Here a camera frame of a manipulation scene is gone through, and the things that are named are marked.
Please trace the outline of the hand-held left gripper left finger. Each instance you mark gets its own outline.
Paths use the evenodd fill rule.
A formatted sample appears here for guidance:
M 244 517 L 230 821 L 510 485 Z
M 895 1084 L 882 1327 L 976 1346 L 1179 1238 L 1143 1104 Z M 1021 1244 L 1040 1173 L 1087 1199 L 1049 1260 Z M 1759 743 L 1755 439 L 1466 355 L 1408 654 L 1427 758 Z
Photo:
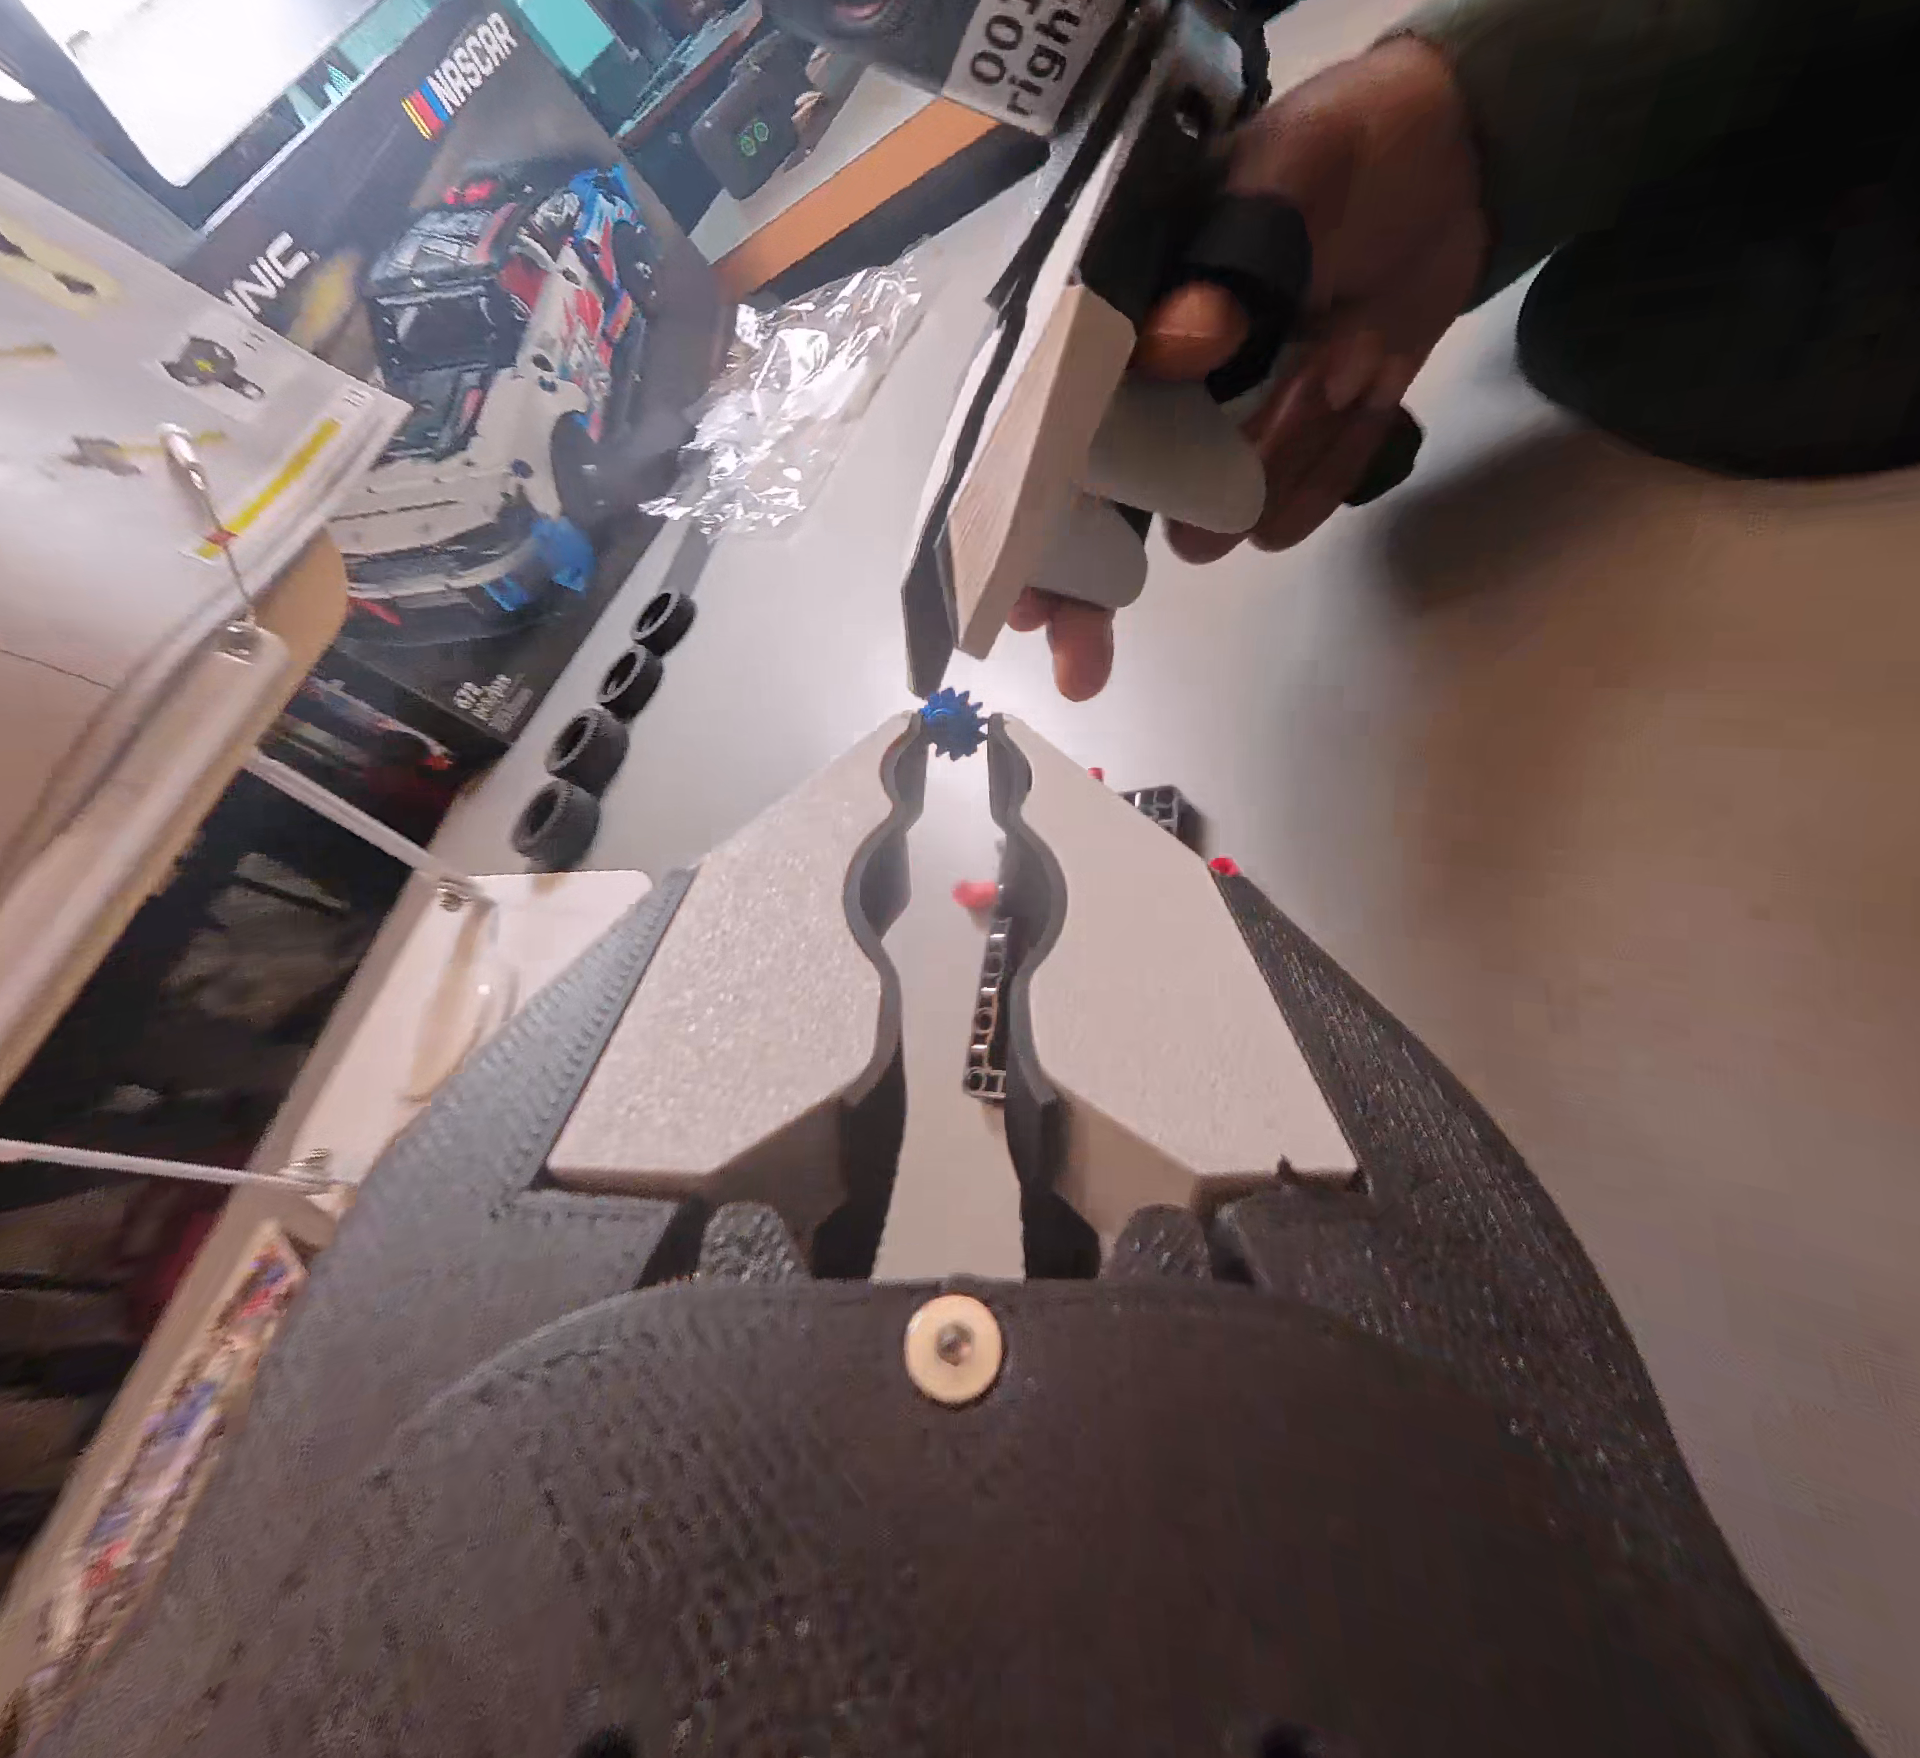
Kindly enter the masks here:
M 924 722 L 893 714 L 693 870 L 558 1133 L 558 1189 L 757 1200 L 817 1277 L 875 1277 L 908 1134 L 882 938 L 922 807 Z

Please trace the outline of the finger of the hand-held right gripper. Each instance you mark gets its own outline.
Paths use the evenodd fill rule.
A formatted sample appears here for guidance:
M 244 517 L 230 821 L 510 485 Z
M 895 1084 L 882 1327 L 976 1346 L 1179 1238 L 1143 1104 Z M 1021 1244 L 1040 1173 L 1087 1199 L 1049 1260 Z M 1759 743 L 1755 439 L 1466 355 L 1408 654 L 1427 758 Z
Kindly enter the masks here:
M 928 489 L 922 502 L 915 538 L 908 548 L 908 572 L 901 572 L 901 646 L 908 646 L 913 695 L 935 695 L 945 688 L 945 675 L 959 646 L 955 582 L 948 582 L 955 502 L 986 433 L 986 414 L 999 396 L 999 385 L 1012 371 L 1040 260 L 1067 236 L 1080 191 L 1087 186 L 1087 178 L 1117 143 L 1124 110 L 1131 110 L 1124 103 L 1107 98 L 1087 106 L 1069 125 L 1069 135 L 1060 135 L 1046 151 L 1046 162 L 1038 168 L 1031 220 L 1018 247 L 1007 252 L 1004 271 L 986 291 L 991 333 L 983 335 L 983 352 L 972 355 L 972 371 L 959 385 L 959 396 L 955 396 L 955 411 L 948 411 L 948 425 L 945 425 L 945 439 L 928 468 Z
M 1018 596 L 1131 606 L 1143 532 L 1094 496 L 1094 439 L 1119 390 L 1137 326 L 1087 286 L 1028 315 L 941 530 L 955 652 L 986 660 Z

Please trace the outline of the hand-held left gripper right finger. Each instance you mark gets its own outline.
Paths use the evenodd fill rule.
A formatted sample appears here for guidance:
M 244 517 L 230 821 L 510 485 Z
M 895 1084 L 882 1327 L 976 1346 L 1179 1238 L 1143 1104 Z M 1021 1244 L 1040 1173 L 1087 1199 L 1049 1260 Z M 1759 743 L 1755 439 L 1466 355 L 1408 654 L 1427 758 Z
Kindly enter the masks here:
M 986 762 L 1021 1261 L 1098 1265 L 1147 1205 L 1352 1189 L 1353 1146 L 1208 863 L 1012 714 Z

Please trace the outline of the black lego frame assembly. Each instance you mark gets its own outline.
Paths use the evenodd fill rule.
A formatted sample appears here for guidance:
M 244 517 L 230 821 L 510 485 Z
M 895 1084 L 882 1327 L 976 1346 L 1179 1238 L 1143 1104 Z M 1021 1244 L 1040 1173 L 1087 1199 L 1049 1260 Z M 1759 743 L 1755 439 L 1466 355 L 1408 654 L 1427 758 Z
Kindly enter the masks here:
M 1137 807 L 1139 818 L 1147 818 L 1171 841 L 1181 841 L 1186 856 L 1197 856 L 1205 863 L 1208 885 L 1239 880 L 1239 861 L 1208 850 L 1208 821 L 1181 787 L 1171 787 L 1171 780 L 1131 787 L 1131 791 L 1117 791 L 1117 801 L 1124 807 Z M 1018 961 L 1021 961 L 1021 951 L 1028 951 L 1028 936 L 1021 936 L 1018 908 L 1012 908 L 1012 841 L 1007 841 L 1007 832 L 997 832 L 997 875 L 955 885 L 955 901 L 986 936 L 983 938 L 976 995 L 972 995 L 961 1094 L 976 1098 L 983 1106 L 999 1112 L 1004 1098 L 1007 1098 L 1007 1054 L 1012 1054 L 1007 995 L 1012 995 L 1012 979 L 1018 979 Z

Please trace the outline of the person's right forearm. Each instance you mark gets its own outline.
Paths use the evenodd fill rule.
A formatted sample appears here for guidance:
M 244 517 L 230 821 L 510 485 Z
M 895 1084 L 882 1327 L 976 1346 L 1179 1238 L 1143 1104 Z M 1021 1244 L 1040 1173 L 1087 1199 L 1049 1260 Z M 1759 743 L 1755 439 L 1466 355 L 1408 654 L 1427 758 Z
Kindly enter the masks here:
M 1828 82 L 1897 94 L 1917 0 L 1427 0 L 1386 37 L 1451 70 L 1492 236 L 1482 305 Z

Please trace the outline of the lego car set box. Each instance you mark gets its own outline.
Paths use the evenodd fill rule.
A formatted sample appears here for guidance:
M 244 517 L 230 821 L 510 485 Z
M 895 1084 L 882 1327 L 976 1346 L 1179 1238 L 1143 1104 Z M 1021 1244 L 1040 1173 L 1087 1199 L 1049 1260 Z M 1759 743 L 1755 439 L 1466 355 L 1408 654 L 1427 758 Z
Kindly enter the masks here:
M 404 402 L 314 688 L 492 766 L 665 530 L 727 333 L 707 255 L 510 0 L 444 0 L 183 275 Z

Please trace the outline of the lego sticker sheet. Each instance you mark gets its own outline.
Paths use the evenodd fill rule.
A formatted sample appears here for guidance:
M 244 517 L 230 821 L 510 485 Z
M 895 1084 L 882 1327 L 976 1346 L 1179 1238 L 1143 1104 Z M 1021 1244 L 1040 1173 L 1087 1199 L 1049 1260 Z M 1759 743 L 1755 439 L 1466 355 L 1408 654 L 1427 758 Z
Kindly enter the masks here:
M 15 1742 L 31 1742 L 64 1710 L 154 1597 L 304 1283 L 307 1260 L 281 1220 L 254 1220 L 216 1260 L 205 1305 L 183 1319 L 173 1359 L 135 1401 L 129 1433 L 109 1445 L 109 1468 L 74 1519 L 54 1525 L 52 1562 L 6 1624 L 6 1736 Z

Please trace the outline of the lego instruction booklet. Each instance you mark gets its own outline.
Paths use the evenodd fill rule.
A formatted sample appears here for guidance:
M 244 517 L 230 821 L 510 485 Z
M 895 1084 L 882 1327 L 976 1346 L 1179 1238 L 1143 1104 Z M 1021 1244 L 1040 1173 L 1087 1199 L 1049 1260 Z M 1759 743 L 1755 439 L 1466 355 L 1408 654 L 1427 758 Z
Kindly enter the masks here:
M 0 184 L 6 538 L 262 572 L 330 517 L 395 425 L 395 396 Z

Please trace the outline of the person's right hand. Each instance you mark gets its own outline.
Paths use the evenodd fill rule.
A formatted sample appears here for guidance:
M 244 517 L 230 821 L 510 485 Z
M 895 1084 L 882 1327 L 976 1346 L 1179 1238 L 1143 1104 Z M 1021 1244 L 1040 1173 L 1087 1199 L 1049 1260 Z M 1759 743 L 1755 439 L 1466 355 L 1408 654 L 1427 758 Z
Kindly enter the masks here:
M 1295 205 L 1313 271 L 1295 355 L 1243 421 L 1268 476 L 1260 517 L 1246 532 L 1166 525 L 1186 564 L 1300 548 L 1352 507 L 1492 255 L 1466 103 L 1448 54 L 1415 31 L 1260 106 L 1227 143 L 1226 186 Z

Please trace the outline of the empty clear plastic wrap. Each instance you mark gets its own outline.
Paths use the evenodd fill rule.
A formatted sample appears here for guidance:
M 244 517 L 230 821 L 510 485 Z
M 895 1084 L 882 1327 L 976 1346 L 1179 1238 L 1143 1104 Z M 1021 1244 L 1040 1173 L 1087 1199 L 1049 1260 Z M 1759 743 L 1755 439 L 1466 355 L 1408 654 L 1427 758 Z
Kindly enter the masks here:
M 707 538 L 790 532 L 922 326 L 922 252 L 915 245 L 785 305 L 742 305 L 671 482 L 641 515 Z

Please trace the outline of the white book stand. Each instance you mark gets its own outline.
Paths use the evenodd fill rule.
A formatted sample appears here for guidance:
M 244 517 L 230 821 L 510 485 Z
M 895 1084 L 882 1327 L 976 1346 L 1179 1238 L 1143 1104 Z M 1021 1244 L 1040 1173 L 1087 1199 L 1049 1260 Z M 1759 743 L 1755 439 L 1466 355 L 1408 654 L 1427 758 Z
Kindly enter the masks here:
M 371 1166 L 644 875 L 462 875 L 259 743 L 322 626 L 314 538 L 262 614 L 205 632 L 100 791 L 6 890 L 6 1212 L 114 1180 L 273 1194 L 337 1217 Z M 322 832 L 413 875 L 337 995 L 276 1030 L 173 985 L 244 861 L 307 861 Z

